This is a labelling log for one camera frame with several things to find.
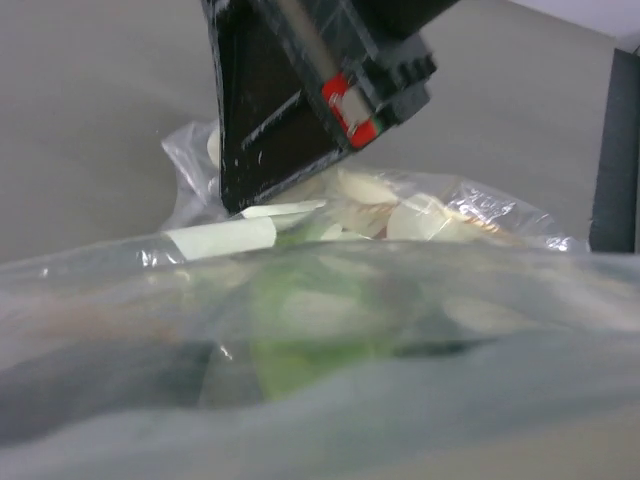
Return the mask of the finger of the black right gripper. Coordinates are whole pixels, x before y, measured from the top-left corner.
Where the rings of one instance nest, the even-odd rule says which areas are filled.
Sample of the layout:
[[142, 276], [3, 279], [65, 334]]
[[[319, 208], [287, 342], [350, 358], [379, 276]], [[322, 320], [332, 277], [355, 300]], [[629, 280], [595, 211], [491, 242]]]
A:
[[223, 206], [236, 214], [346, 154], [327, 110], [251, 1], [202, 4], [216, 73]]

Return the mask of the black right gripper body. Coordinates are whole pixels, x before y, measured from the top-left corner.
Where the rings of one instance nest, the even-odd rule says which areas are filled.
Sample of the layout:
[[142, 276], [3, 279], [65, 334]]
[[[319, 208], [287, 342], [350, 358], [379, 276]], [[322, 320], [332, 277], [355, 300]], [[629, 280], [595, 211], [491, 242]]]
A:
[[429, 101], [437, 70], [420, 31], [451, 1], [275, 1], [272, 29], [301, 85], [288, 125], [328, 149], [362, 149]]

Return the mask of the green fake fruit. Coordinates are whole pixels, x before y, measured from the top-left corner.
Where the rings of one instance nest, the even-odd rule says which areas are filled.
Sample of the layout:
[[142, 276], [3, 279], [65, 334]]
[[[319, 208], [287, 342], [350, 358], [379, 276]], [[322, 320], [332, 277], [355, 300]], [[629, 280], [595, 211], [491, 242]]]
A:
[[379, 269], [331, 253], [281, 253], [263, 267], [251, 286], [250, 354], [266, 397], [390, 356], [382, 293]]

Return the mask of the clear polka dot zip bag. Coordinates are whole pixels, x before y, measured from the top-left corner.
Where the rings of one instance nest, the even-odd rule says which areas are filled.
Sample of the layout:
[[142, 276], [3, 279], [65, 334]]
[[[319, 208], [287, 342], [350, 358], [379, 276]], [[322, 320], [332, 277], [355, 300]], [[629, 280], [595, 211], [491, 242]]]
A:
[[639, 260], [344, 164], [1, 269], [5, 479], [635, 479]]

